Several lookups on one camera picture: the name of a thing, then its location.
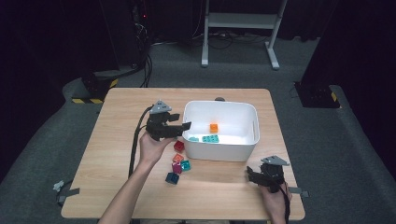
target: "human arm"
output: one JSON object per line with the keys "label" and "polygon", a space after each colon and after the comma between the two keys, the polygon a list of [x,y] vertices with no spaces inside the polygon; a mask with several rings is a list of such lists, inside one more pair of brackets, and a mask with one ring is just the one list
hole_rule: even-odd
{"label": "human arm", "polygon": [[[291,194],[289,192],[287,183],[281,184],[280,187],[283,189],[283,192],[288,194],[288,198],[290,201]],[[271,193],[268,187],[259,185],[259,188],[262,192],[265,210],[270,216],[271,222],[273,224],[286,224],[286,205],[282,190],[279,190],[276,193]]]}
{"label": "human arm", "polygon": [[154,165],[160,160],[165,147],[172,142],[172,138],[155,141],[148,133],[144,133],[139,140],[140,160],[134,172],[121,187],[103,213],[99,224],[104,223],[129,223],[134,212],[137,198]]}

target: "white metal frame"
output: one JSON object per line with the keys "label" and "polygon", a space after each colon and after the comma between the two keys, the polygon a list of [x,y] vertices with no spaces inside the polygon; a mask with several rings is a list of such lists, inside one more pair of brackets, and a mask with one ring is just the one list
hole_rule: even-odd
{"label": "white metal frame", "polygon": [[209,66],[208,36],[209,27],[228,27],[228,28],[254,28],[272,29],[269,42],[265,42],[265,48],[271,61],[273,69],[279,69],[279,63],[274,52],[276,35],[282,22],[283,12],[288,0],[282,0],[279,11],[275,15],[266,14],[239,14],[239,13],[209,13],[209,0],[206,0],[205,9],[205,32],[204,44],[202,48],[202,67]]}

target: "gray carpet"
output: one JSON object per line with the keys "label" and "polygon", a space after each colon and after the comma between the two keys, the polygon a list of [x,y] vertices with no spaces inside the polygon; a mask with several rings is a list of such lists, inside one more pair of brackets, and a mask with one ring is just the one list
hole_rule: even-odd
{"label": "gray carpet", "polygon": [[[217,48],[227,44],[210,43]],[[153,46],[149,86],[268,89],[297,183],[311,195],[304,198],[306,217],[297,223],[395,223],[395,180],[375,154],[342,89],[332,86],[342,108],[319,109],[302,107],[293,88],[316,44],[278,39],[278,71],[272,70],[262,42],[209,49],[207,68],[200,67],[200,47]],[[139,87],[143,78],[143,71],[122,77],[117,87]],[[101,110],[101,105],[70,102],[78,82],[64,87],[67,103],[37,131],[2,182],[0,223],[96,223],[62,218],[52,189],[60,180],[73,179]]]}

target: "colored block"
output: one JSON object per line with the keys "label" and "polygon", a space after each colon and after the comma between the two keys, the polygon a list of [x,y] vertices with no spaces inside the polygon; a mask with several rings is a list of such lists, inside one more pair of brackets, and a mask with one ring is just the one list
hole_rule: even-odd
{"label": "colored block", "polygon": [[183,152],[184,150],[184,143],[180,142],[180,141],[176,141],[174,144],[174,149],[178,152]]}
{"label": "colored block", "polygon": [[219,132],[218,124],[210,124],[210,132],[218,133]]}
{"label": "colored block", "polygon": [[176,174],[181,174],[181,172],[183,171],[181,169],[181,164],[178,161],[172,163],[172,169],[173,169],[173,172],[176,173]]}
{"label": "colored block", "polygon": [[219,137],[216,134],[203,136],[202,137],[202,141],[203,142],[207,142],[207,143],[218,143],[219,142]]}
{"label": "colored block", "polygon": [[182,171],[189,171],[191,169],[189,161],[181,161],[180,165],[181,165],[181,170]]}
{"label": "colored block", "polygon": [[192,142],[199,142],[199,138],[197,137],[190,137],[189,140]]}
{"label": "colored block", "polygon": [[170,184],[177,184],[177,181],[179,179],[178,174],[175,173],[168,173],[168,175],[166,176],[165,181],[170,183]]}
{"label": "colored block", "polygon": [[173,161],[176,161],[176,162],[181,162],[183,160],[184,160],[184,157],[182,155],[178,154],[178,153],[173,158]]}

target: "white plastic bin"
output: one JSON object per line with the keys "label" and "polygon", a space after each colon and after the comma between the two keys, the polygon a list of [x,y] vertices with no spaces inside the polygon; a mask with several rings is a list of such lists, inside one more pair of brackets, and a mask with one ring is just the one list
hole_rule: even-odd
{"label": "white plastic bin", "polygon": [[[257,111],[250,104],[191,101],[186,104],[183,116],[183,122],[189,121],[191,127],[182,136],[191,159],[247,161],[260,139]],[[211,133],[210,124],[218,124],[219,131]],[[203,142],[204,136],[214,134],[218,143]]]}

